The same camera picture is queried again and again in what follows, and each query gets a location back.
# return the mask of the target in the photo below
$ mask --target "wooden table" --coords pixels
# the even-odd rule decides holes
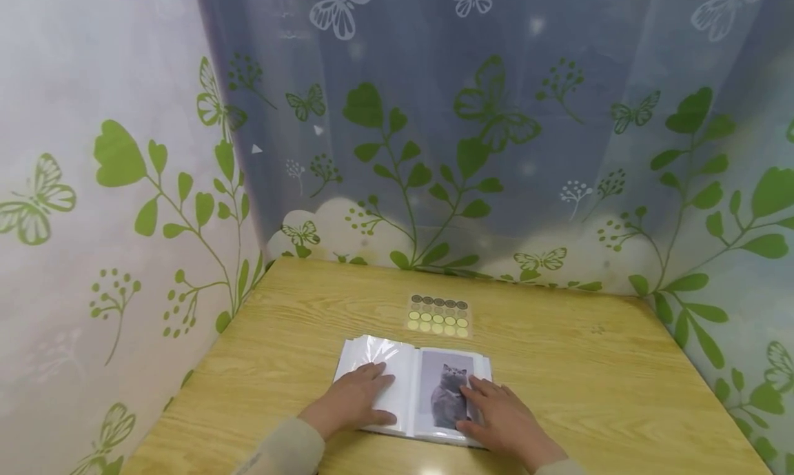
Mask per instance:
[[[474,338],[408,330],[410,294],[465,299]],[[646,304],[391,268],[280,259],[137,449],[124,475],[229,475],[330,384],[360,334],[490,356],[591,475],[768,475]],[[478,449],[352,432],[322,475],[513,474]]]

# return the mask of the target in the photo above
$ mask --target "green leaf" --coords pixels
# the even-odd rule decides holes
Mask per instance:
[[[743,419],[741,418],[736,418],[735,416],[733,416],[732,418],[733,418],[733,422],[736,422],[736,426],[739,427],[740,430],[742,430],[742,434],[745,437],[749,438],[753,433],[753,426],[747,423],[746,421],[743,421]]]
[[[157,173],[163,173],[165,164],[168,162],[168,150],[164,144],[157,144],[154,139],[150,140],[150,160]]]
[[[442,177],[444,177],[445,181],[449,183],[455,183],[455,178],[453,177],[453,175],[451,175],[450,167],[448,167],[447,165],[442,165],[440,167],[440,170],[442,170]]]
[[[215,198],[212,194],[197,192],[196,193],[196,220],[198,226],[207,225],[212,213],[215,210]]]
[[[721,403],[725,403],[727,398],[731,397],[731,386],[724,379],[717,378],[717,383],[714,386],[714,395],[717,396]]]
[[[444,189],[444,186],[438,182],[433,184],[433,187],[429,189],[429,193],[436,199],[449,202],[449,194],[446,192],[446,189]]]
[[[753,218],[782,212],[790,205],[794,205],[794,170],[769,168],[753,191]]]
[[[631,282],[631,287],[634,287],[634,292],[637,292],[637,296],[648,296],[648,280],[642,275],[629,276],[629,282]]]
[[[243,193],[243,199],[240,200],[240,213],[242,215],[242,218],[240,219],[241,222],[247,218],[249,208],[251,208],[249,199],[247,198],[247,194]]]
[[[706,230],[716,238],[722,238],[725,229],[722,228],[722,212],[714,212],[706,217]]]
[[[678,343],[679,348],[686,347],[686,341],[689,340],[689,313],[686,310],[678,314],[678,321],[675,322],[675,330],[673,331],[673,338]]]
[[[395,106],[395,108],[392,108],[391,111],[389,111],[389,131],[392,134],[397,134],[397,132],[401,131],[407,123],[408,117],[405,116],[405,114],[403,114],[399,108]]]
[[[475,199],[466,208],[464,208],[463,212],[460,214],[461,216],[466,217],[467,219],[480,219],[484,216],[487,216],[488,213],[491,213],[491,207],[482,199]]]
[[[422,150],[419,150],[419,146],[413,142],[408,141],[405,143],[405,147],[403,147],[403,154],[399,157],[399,161],[408,161],[411,158],[419,156]]]
[[[477,173],[485,165],[491,148],[482,144],[480,139],[461,139],[458,142],[458,169],[464,179]]]
[[[700,291],[709,283],[709,276],[705,273],[691,273],[668,283],[665,290],[668,292]]]
[[[229,141],[221,141],[215,146],[215,159],[221,168],[223,176],[231,182],[234,176],[234,146]]]
[[[477,261],[480,260],[480,257],[476,254],[470,254],[469,256],[464,256],[461,259],[456,259],[455,261],[450,261],[444,267],[460,267],[460,266],[471,266],[476,264]]]
[[[588,283],[582,283],[582,285],[580,285],[576,289],[580,291],[597,292],[600,291],[602,288],[604,287],[601,286],[601,282],[588,282]]]
[[[706,358],[709,359],[717,370],[721,370],[725,366],[725,356],[722,355],[720,346],[717,345],[714,339],[711,338],[711,335],[709,335],[695,319],[691,320],[691,324],[693,324],[698,343],[703,353],[706,355]]]
[[[731,202],[728,205],[728,209],[730,209],[731,214],[737,214],[740,212],[740,206],[742,205],[742,193],[738,191],[733,191],[731,194]]]
[[[410,270],[411,263],[408,261],[408,256],[399,251],[392,251],[389,254],[391,262],[397,265],[399,270]]]
[[[249,270],[249,262],[243,260],[240,266],[240,277],[237,278],[237,305],[243,303],[243,294],[245,293],[245,286],[247,285],[247,271]]]
[[[491,177],[477,184],[477,190],[480,192],[490,193],[502,192],[505,191],[505,188],[502,187],[502,183],[496,177]]]
[[[381,165],[380,163],[377,163],[375,166],[373,166],[372,171],[375,172],[376,175],[386,179],[392,179],[392,181],[396,181],[397,179],[395,176],[391,175],[391,172],[389,172],[388,168]]]
[[[299,244],[296,246],[296,252],[300,259],[307,259],[307,257],[312,255],[312,250],[310,250],[304,245],[299,245]]]
[[[406,186],[409,188],[421,188],[424,185],[427,185],[433,179],[433,172],[430,172],[430,169],[425,166],[424,163],[417,163],[411,169],[411,174],[408,176],[408,182],[406,182]]]
[[[660,292],[654,292],[653,302],[655,303],[656,314],[659,316],[659,319],[662,320],[662,323],[667,325],[673,323],[673,310],[670,308],[670,303],[667,302],[667,298]]]
[[[662,176],[659,177],[659,182],[669,188],[678,189],[679,191],[681,190],[681,184],[678,182],[678,178],[670,172],[662,173]]]
[[[190,189],[193,188],[193,177],[188,173],[179,172],[179,176],[176,178],[176,184],[179,188],[179,203],[184,203],[190,193]]]
[[[231,322],[232,315],[229,312],[220,313],[218,318],[215,319],[215,330],[219,334],[223,334],[223,331],[226,330],[226,327],[229,327]]]
[[[711,108],[711,88],[700,88],[678,104],[678,111],[664,122],[668,129],[678,134],[695,134],[703,125]]]
[[[229,205],[227,205],[226,203],[224,203],[222,201],[219,201],[218,202],[218,218],[220,218],[221,220],[225,220],[225,219],[230,218],[231,215],[232,215],[232,211],[230,210]]]
[[[157,228],[157,198],[150,199],[138,212],[135,218],[135,231],[140,235],[152,236]]]
[[[119,459],[116,459],[113,463],[105,465],[105,468],[101,470],[101,475],[119,475],[122,465],[124,465],[124,457],[120,456]]]
[[[536,279],[539,276],[541,276],[541,274],[537,270],[522,270],[521,276],[518,277],[518,280],[522,282],[527,282]]]
[[[660,170],[670,165],[670,163],[675,161],[675,158],[678,158],[684,153],[685,151],[679,150],[662,151],[650,161],[650,169],[653,171]]]
[[[94,159],[99,162],[97,183],[106,188],[130,185],[147,176],[137,142],[114,120],[101,124],[101,134],[94,142]]]
[[[166,223],[163,225],[163,236],[165,236],[166,239],[173,239],[179,234],[182,234],[185,230],[187,230],[186,226],[176,223]]]
[[[772,414],[785,413],[783,397],[769,382],[763,382],[763,384],[754,388],[749,394],[749,403],[763,412]]]
[[[736,131],[736,123],[733,122],[729,114],[717,114],[706,125],[703,132],[702,141],[716,141],[727,137]]]
[[[753,447],[757,451],[758,456],[761,456],[761,459],[764,460],[764,463],[771,463],[771,461],[777,458],[777,449],[772,446],[772,443],[770,443],[769,439],[766,437],[755,439]]]
[[[731,382],[736,390],[741,392],[744,388],[744,374],[735,368],[731,369]]]
[[[378,90],[369,82],[348,92],[343,115],[356,125],[381,129],[383,127],[383,106]]]
[[[709,322],[725,323],[728,321],[728,314],[720,307],[699,303],[685,303],[684,306],[690,312],[697,314],[704,320],[709,320]]]
[[[377,142],[367,142],[366,144],[357,145],[356,149],[352,150],[352,152],[356,155],[356,158],[362,162],[369,163],[369,161],[377,155],[381,146],[382,144],[378,144]]]
[[[722,186],[719,181],[714,181],[695,194],[691,205],[700,210],[708,210],[719,204],[720,200],[722,200]]]
[[[728,155],[718,154],[700,168],[700,173],[722,173],[728,169]]]
[[[432,250],[428,251],[428,253],[423,257],[422,264],[423,265],[433,265],[434,262],[443,259],[444,256],[449,254],[449,244],[446,242],[442,242],[441,244],[435,246]]]
[[[740,249],[754,252],[765,259],[778,260],[788,254],[788,245],[782,234],[764,234],[741,245]]]
[[[215,186],[215,190],[220,192],[221,194],[225,194],[228,192],[226,190],[226,186],[223,185],[223,182],[220,182],[219,179],[214,179],[212,184]]]

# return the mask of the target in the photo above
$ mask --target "finger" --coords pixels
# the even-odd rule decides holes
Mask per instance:
[[[480,444],[487,447],[488,432],[483,426],[477,425],[476,423],[470,421],[461,421],[455,424],[455,428],[466,437],[473,438]]]
[[[466,399],[471,401],[471,403],[474,404],[478,410],[482,411],[482,407],[486,405],[485,396],[483,396],[479,391],[471,390],[465,385],[460,387],[460,392],[466,396]]]
[[[380,376],[383,373],[383,370],[386,370],[386,363],[378,363],[377,365],[372,363],[371,367],[368,367],[364,370],[364,375],[369,378],[369,380],[374,379],[377,376]]]
[[[395,381],[394,375],[381,375],[371,382],[372,390],[377,394]]]
[[[372,410],[371,421],[371,425],[393,425],[397,423],[397,417],[383,410]]]

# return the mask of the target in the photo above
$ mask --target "right hand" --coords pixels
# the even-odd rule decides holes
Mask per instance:
[[[480,410],[484,425],[458,422],[460,432],[495,453],[518,459],[531,474],[543,465],[568,459],[510,387],[475,376],[469,382],[471,388],[463,386],[460,391]]]

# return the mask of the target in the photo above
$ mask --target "beige sleeve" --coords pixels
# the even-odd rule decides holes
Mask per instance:
[[[234,475],[314,475],[324,450],[325,441],[317,430],[290,418],[265,438]]]
[[[541,466],[535,475],[585,475],[584,470],[573,459],[566,459]]]

